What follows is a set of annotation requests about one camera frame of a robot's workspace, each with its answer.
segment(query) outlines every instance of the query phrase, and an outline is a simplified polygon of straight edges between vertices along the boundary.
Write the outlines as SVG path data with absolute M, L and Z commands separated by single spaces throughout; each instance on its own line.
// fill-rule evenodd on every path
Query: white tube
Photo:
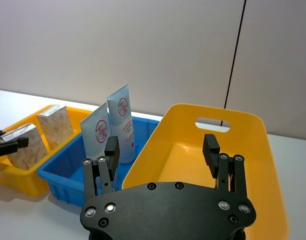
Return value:
M 122 86 L 106 99 L 111 117 L 111 133 L 112 136 L 118 136 L 119 162 L 128 164 L 135 159 L 135 139 L 128 85 Z
M 104 103 L 81 121 L 86 157 L 96 160 L 104 156 L 109 135 L 107 104 Z

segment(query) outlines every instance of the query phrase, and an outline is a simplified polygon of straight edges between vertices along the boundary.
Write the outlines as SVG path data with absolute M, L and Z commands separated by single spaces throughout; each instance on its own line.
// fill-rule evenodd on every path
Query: yellow basket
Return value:
M 27 118 L 17 122 L 16 124 L 4 129 L 5 132 L 9 132 L 27 123 L 32 123 L 36 125 L 39 133 L 42 135 L 42 139 L 46 146 L 48 154 L 29 170 L 22 170 L 20 168 L 12 166 L 7 156 L 0 157 L 0 184 L 10 186 L 11 188 L 15 188 L 20 192 L 26 193 L 34 197 L 41 196 L 48 191 L 47 182 L 37 176 L 37 169 L 81 132 L 80 121 L 91 113 L 91 111 L 67 107 L 68 115 L 71 120 L 74 133 L 64 142 L 58 145 L 55 149 L 51 150 L 47 144 L 43 130 L 37 119 L 37 114 L 43 112 L 49 107 L 50 106 L 47 106 L 39 110 L 38 112 L 28 116 Z
M 227 121 L 230 129 L 223 133 L 200 129 L 195 125 L 200 117 Z M 245 229 L 247 239 L 286 239 L 287 219 L 267 134 L 262 120 L 252 114 L 190 104 L 172 106 L 128 172 L 123 189 L 158 181 L 214 187 L 202 153 L 206 133 L 215 134 L 221 152 L 245 157 L 247 195 L 257 213 L 255 223 Z

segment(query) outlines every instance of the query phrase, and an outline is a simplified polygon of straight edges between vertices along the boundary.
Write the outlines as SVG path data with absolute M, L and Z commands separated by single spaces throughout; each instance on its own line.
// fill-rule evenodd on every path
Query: white table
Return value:
M 94 105 L 0 90 L 0 129 L 50 104 L 96 109 Z M 132 115 L 161 120 L 160 116 L 135 112 Z M 306 141 L 268 136 L 287 211 L 289 239 L 306 240 Z M 29 197 L 0 185 L 0 240 L 87 240 L 88 232 L 79 222 L 80 211 L 80 207 L 57 200 L 51 194 Z

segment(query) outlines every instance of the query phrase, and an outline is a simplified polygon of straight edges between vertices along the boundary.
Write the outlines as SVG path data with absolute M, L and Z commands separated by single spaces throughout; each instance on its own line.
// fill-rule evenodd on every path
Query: red logo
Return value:
M 107 123 L 104 120 L 99 120 L 96 124 L 96 139 L 101 144 L 107 138 Z
M 125 116 L 127 113 L 128 103 L 126 98 L 121 98 L 118 103 L 118 112 L 120 116 Z

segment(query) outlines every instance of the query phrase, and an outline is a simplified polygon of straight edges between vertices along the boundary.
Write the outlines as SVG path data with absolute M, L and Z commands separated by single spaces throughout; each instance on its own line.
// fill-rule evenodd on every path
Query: blue tray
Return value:
M 133 117 L 136 157 L 158 123 L 155 120 Z M 85 203 L 82 161 L 85 158 L 83 137 L 79 134 L 44 163 L 37 174 L 47 181 L 54 197 L 82 207 Z M 118 164 L 112 182 L 114 190 L 122 189 L 123 180 L 132 165 L 133 162 Z M 98 193 L 101 193 L 99 182 L 97 186 Z

